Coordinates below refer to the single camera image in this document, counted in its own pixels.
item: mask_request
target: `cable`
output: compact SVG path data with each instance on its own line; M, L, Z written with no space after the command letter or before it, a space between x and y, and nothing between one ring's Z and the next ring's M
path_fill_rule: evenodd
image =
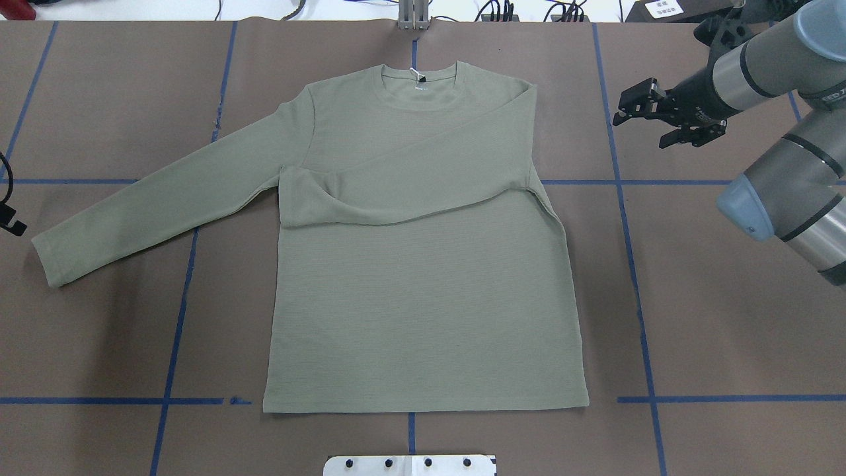
M556 7L562 7L562 8L563 8L563 10L562 10L562 12L561 12L561 16L564 16L564 14L565 14L565 13L567 13L567 4L566 4L566 3L555 2L555 3L554 3L554 4L553 4L553 5L552 5L552 6L551 6L548 10L547 10L547 14L543 16L543 21L547 21L547 19L549 19L549 14L551 14L551 13L552 13L552 10L553 10L554 8L556 8Z
M558 21L567 21L567 22L580 22L585 21L585 9L582 8L582 5L587 3L587 0L582 0L582 3L576 3L573 1L570 4L570 7L567 8L567 13L562 15Z
M497 5L497 11L498 11L499 10L499 0L487 0L487 3L482 5L481 8L479 8L479 14L476 15L476 18L473 21L479 21L479 19L481 18L481 13L483 11L485 11L485 8L487 8L488 5L491 5L491 21L493 21L493 4L494 3Z
M292 19L293 17L299 15L299 12L303 11L304 6L305 6L305 0L299 0L299 5L297 5L297 9L295 9L290 14L283 16L282 19Z
M8 160L6 160L6 156L0 152L0 161L3 161L3 165L6 167L6 171L8 172L8 188L6 189L6 196L0 200L0 203L8 202L8 198L12 196L12 189L14 188L14 177L12 176L12 168L8 165Z
M582 0L582 3L576 3L573 0L571 3L567 2L558 2L556 1L548 10L547 14L544 15L543 21L547 21L549 19L550 14L552 11L557 7L561 6L561 17L554 21L556 22L580 22L585 21L585 9L582 8L582 5L587 3L587 0Z

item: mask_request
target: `folded sleeve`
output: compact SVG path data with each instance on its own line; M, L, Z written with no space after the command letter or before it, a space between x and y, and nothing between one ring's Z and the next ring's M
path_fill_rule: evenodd
M201 148L35 236L51 287L235 213L305 160L315 124L306 87L270 116Z

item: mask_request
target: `white label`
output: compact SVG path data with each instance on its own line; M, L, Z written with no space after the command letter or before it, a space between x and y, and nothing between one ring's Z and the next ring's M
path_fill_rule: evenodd
M684 13L676 0L658 0L658 2L645 3L644 5L652 18L671 17Z

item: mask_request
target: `clothing tag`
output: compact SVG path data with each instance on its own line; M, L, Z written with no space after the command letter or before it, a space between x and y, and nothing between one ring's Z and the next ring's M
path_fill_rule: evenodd
M671 17L673 15L683 14L681 6L676 0L658 0L658 2L645 3L644 6L649 10L652 18Z
M418 89L420 91L425 91L426 89L428 89L426 86L424 86L422 84L422 83L426 82L426 75L422 75L420 73L420 71L418 71L417 69L414 69L414 68L409 68L409 71L414 73L415 76L417 77L417 83L415 84L415 89Z

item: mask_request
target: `long-sleeve shirt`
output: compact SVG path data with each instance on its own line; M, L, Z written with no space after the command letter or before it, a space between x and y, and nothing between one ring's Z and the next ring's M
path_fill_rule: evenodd
M266 412L588 403L563 226L531 160L536 87L374 66L33 238L50 286L278 187Z

